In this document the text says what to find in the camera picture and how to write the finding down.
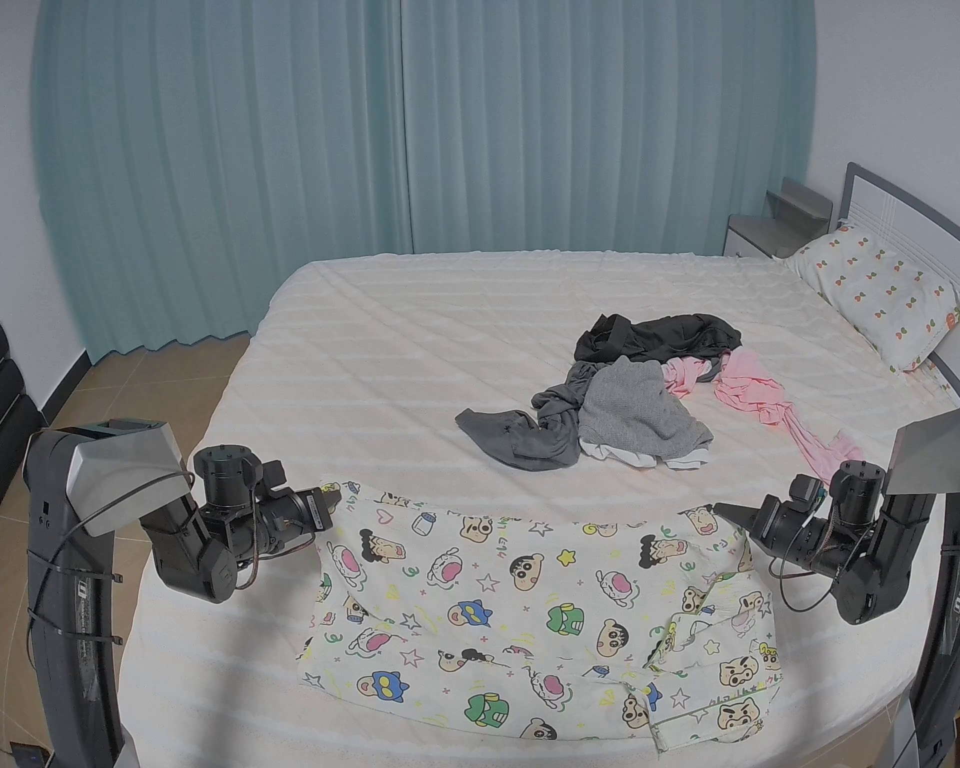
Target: floor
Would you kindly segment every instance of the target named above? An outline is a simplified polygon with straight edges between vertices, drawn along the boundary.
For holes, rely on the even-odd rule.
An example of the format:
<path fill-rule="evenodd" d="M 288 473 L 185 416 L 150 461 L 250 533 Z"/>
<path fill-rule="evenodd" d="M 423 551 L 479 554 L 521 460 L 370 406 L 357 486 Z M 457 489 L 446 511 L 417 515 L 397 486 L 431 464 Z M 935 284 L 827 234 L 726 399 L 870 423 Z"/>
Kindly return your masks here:
<path fill-rule="evenodd" d="M 203 437 L 230 373 L 247 348 L 249 337 L 207 339 L 191 347 L 178 344 L 155 351 L 139 349 L 112 354 L 91 369 L 67 400 L 54 426 L 83 424 L 110 417 L 160 419 L 169 422 L 184 456 Z M 49 748 L 46 722 L 27 662 L 26 559 L 28 492 L 17 477 L 0 503 L 0 663 L 4 663 L 3 726 L 7 742 L 42 744 Z M 130 632 L 143 565 L 150 552 L 147 537 L 135 523 L 116 538 L 114 570 L 124 575 L 113 588 L 113 631 Z M 119 670 L 122 647 L 114 648 Z M 866 768 L 876 757 L 890 728 L 892 710 L 873 720 L 796 768 Z M 0 768 L 13 763 L 0 754 Z M 947 766 L 952 768 L 952 757 Z"/>

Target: pillowcase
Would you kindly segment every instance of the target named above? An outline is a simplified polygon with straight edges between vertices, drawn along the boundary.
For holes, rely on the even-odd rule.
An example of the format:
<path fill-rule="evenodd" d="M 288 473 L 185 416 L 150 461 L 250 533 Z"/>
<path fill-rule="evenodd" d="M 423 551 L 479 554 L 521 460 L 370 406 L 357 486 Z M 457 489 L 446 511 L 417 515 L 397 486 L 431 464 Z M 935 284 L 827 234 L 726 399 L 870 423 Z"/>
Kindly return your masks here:
<path fill-rule="evenodd" d="M 786 264 L 866 336 L 894 372 L 917 368 L 960 321 L 953 285 L 859 225 L 840 222 Z"/>

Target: teal curtain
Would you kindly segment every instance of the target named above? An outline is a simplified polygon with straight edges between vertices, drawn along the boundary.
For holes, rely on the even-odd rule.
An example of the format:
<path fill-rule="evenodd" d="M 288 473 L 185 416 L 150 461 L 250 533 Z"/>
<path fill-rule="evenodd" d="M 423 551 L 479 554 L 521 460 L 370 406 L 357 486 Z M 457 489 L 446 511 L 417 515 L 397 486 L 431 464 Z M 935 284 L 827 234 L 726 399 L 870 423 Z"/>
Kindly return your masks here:
<path fill-rule="evenodd" d="M 43 0 L 41 210 L 91 358 L 314 259 L 720 252 L 803 180 L 812 0 Z"/>

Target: baseboard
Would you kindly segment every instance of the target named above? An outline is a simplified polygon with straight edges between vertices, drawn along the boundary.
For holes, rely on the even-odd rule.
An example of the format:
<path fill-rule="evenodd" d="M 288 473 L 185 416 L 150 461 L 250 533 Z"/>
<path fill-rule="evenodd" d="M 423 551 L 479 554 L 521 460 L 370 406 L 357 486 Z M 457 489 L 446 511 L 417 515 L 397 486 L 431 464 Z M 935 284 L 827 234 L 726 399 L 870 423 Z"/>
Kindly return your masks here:
<path fill-rule="evenodd" d="M 89 370 L 90 356 L 84 351 L 84 353 L 77 358 L 77 362 L 66 372 L 66 376 L 64 376 L 60 384 L 57 385 L 57 389 L 54 390 L 53 394 L 47 397 L 46 403 L 44 403 L 40 409 L 40 413 L 43 414 L 43 419 L 47 422 L 47 425 L 54 422 L 54 419 L 60 412 L 60 408 L 63 407 L 63 404 L 73 394 L 73 391 L 77 389 L 80 380 L 84 378 L 86 372 Z"/>

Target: bed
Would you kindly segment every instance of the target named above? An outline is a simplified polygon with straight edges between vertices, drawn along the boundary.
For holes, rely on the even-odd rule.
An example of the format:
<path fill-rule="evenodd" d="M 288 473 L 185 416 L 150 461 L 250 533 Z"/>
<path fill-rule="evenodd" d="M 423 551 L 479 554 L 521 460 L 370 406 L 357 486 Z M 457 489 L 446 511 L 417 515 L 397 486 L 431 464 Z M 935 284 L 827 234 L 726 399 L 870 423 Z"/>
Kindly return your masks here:
<path fill-rule="evenodd" d="M 845 214 L 884 214 L 887 197 L 876 208 L 873 189 L 917 211 L 889 191 L 896 187 L 858 176 L 855 167 L 850 173 Z M 858 205 L 866 213 L 858 214 Z M 919 213 L 929 231 L 941 228 Z M 940 259 L 960 264 L 956 242 L 944 251 L 922 230 L 910 232 L 933 244 L 931 269 L 947 270 Z M 891 373 L 849 324 L 773 260 L 380 254 L 313 262 L 284 283 L 202 444 L 247 444 L 265 460 L 282 459 L 294 488 L 347 477 L 471 515 L 613 522 L 642 510 L 653 520 L 707 501 L 755 505 L 766 493 L 783 496 L 794 474 L 807 471 L 797 447 L 784 430 L 723 406 L 709 386 L 684 400 L 716 436 L 711 463 L 692 472 L 587 458 L 569 469 L 521 472 L 481 453 L 453 421 L 465 407 L 523 407 L 532 393 L 562 381 L 574 342 L 601 312 L 641 320 L 692 311 L 739 328 L 814 433 L 828 440 L 844 427 L 882 466 L 900 425 L 956 407 L 945 380 L 952 377 L 952 346 L 945 345 L 958 342 L 951 339 L 956 331 L 941 344 L 939 370 Z M 942 513 L 941 503 L 895 612 L 854 628 L 832 601 L 797 615 L 777 597 L 785 680 L 763 730 L 741 744 L 695 745 L 657 758 L 649 738 L 561 746 L 474 735 L 298 685 L 295 656 L 312 634 L 307 623 L 321 577 L 309 550 L 262 565 L 255 588 L 221 606 L 166 588 L 148 562 L 120 677 L 124 724 L 145 768 L 800 764 L 909 683 L 932 603 Z M 757 555 L 764 579 L 767 561 Z M 805 605 L 827 585 L 815 577 L 787 589 Z"/>

